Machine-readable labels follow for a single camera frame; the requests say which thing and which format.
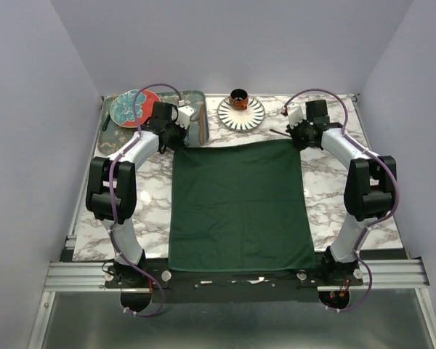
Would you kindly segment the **dark green cloth napkin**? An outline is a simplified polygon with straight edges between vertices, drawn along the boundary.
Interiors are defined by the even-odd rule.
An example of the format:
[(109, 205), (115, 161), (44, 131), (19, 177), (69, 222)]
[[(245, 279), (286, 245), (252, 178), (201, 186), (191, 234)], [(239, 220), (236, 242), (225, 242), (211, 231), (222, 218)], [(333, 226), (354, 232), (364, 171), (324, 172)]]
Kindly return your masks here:
[(177, 151), (168, 259), (182, 272), (313, 268), (300, 153), (291, 141)]

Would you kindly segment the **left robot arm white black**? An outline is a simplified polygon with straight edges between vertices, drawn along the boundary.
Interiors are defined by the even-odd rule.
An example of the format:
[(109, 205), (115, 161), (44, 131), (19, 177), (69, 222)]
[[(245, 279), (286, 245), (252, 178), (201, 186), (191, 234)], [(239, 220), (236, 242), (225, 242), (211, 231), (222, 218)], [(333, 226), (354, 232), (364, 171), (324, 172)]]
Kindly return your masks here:
[(89, 165), (86, 209), (108, 232), (115, 261), (125, 265), (122, 279), (141, 286), (147, 271), (140, 265), (144, 249), (137, 240), (132, 216), (137, 205), (137, 170), (154, 154), (185, 146), (190, 120), (197, 110), (182, 100), (178, 105), (155, 102), (151, 116), (118, 151), (96, 156)]

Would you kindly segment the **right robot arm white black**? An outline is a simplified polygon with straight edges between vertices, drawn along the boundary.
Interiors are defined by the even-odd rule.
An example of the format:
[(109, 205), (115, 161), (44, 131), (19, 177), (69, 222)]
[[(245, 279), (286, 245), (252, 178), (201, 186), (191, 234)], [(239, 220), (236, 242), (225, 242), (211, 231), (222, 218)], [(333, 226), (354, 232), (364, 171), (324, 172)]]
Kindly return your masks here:
[(319, 269), (321, 279), (334, 285), (346, 276), (343, 263), (357, 259), (368, 229), (395, 206), (396, 162), (391, 156), (370, 152), (353, 140), (340, 123), (331, 122), (325, 100), (307, 102), (305, 107), (303, 110), (295, 105), (283, 111), (288, 118), (286, 131), (294, 147), (300, 151), (306, 148), (327, 151), (347, 169), (344, 189), (347, 215), (339, 235), (328, 249), (332, 260)]

